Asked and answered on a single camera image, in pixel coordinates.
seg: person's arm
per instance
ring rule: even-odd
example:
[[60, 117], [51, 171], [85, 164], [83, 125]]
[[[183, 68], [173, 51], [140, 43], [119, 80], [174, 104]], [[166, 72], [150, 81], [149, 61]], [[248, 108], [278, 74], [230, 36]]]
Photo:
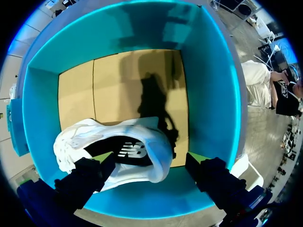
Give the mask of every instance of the person's arm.
[[270, 94], [272, 106], [276, 108], [276, 104], [278, 103], [278, 95], [276, 94], [276, 88], [272, 79], [270, 79]]

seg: person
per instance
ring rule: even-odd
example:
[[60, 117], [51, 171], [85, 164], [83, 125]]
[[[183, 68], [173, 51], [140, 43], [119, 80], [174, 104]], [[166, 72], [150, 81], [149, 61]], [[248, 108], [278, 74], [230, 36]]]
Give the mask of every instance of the person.
[[303, 83], [295, 82], [289, 69], [270, 72], [265, 64], [252, 60], [241, 65], [250, 105], [276, 109], [276, 114], [297, 115]]

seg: white chair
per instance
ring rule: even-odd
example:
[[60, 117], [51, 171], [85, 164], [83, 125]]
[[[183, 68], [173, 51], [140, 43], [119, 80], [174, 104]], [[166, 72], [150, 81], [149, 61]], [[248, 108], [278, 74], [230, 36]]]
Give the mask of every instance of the white chair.
[[239, 178], [246, 170], [249, 171], [249, 175], [246, 180], [246, 190], [250, 191], [255, 186], [263, 186], [264, 179], [256, 168], [249, 162], [248, 155], [244, 154], [239, 158], [232, 166], [231, 174]]
[[271, 31], [260, 17], [256, 21], [255, 29], [262, 39], [266, 39], [271, 35]]
[[261, 61], [262, 63], [266, 64], [266, 66], [269, 67], [269, 68], [273, 71], [274, 68], [273, 68], [273, 65], [272, 65], [272, 63], [271, 63], [271, 57], [272, 57], [276, 52], [278, 52], [278, 51], [280, 51], [280, 48], [279, 48], [278, 45], [275, 45], [275, 47], [274, 47], [274, 49], [273, 49], [271, 55], [267, 55], [268, 60], [267, 60], [266, 62], [263, 61], [262, 59], [260, 59], [260, 58], [259, 58], [258, 56], [256, 56], [256, 55], [254, 55], [254, 57], [255, 57], [256, 59], [258, 59], [259, 61]]
[[272, 44], [272, 42], [275, 40], [275, 34], [273, 32], [270, 32], [270, 35], [269, 37], [267, 38], [267, 42], [265, 42], [264, 40], [262, 39], [258, 39], [263, 45], [266, 45], [266, 44]]
[[233, 164], [231, 169], [231, 174], [235, 177], [239, 178], [241, 174], [243, 174], [249, 166], [248, 155], [244, 154], [241, 158], [239, 158], [235, 164]]
[[264, 179], [250, 162], [248, 164], [249, 164], [248, 170], [252, 169], [252, 171], [250, 171], [252, 172], [252, 174], [250, 174], [249, 178], [246, 179], [246, 190], [251, 191], [257, 185], [262, 187], [264, 184]]

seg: black t-shirt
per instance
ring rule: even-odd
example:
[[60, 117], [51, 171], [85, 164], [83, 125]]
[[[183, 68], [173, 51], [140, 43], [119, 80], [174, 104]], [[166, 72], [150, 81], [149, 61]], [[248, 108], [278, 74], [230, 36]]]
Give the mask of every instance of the black t-shirt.
[[[294, 82], [295, 79], [291, 76], [291, 72], [288, 70], [289, 82]], [[278, 96], [278, 102], [276, 105], [276, 114], [295, 116], [298, 113], [299, 101], [289, 92], [293, 93], [293, 83], [286, 85], [283, 81], [274, 82], [276, 93]]]

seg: green padding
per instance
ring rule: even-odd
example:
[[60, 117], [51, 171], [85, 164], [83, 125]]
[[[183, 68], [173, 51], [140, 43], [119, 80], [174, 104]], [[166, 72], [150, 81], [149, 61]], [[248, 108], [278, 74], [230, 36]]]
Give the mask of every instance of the green padding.
[[105, 154], [102, 154], [102, 155], [94, 156], [94, 157], [92, 157], [91, 159], [97, 160], [97, 161], [99, 161], [99, 162], [101, 163], [101, 162], [103, 162], [111, 153], [113, 153], [113, 152], [111, 151], [111, 152], [108, 152], [108, 153], [105, 153]]
[[195, 153], [192, 153], [192, 152], [189, 152], [189, 154], [194, 157], [195, 160], [197, 160], [199, 163], [201, 163], [202, 161], [204, 160], [207, 160], [207, 159], [210, 159], [209, 157], [205, 157], [205, 156], [202, 156], [202, 155], [197, 155]]

